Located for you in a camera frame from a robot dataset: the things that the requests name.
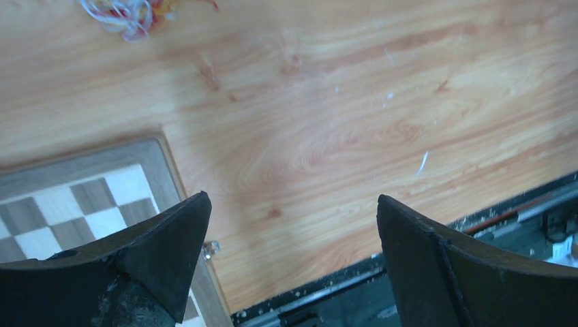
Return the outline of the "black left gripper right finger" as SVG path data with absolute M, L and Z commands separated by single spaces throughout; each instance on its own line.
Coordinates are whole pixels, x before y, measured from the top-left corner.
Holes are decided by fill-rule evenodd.
M 386 273 L 402 326 L 576 326 L 577 269 L 479 241 L 381 195 Z

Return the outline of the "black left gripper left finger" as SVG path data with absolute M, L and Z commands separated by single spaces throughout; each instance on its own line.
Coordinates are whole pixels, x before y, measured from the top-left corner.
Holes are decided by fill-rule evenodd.
M 201 191 L 86 245 L 2 264 L 1 325 L 181 323 L 211 209 Z

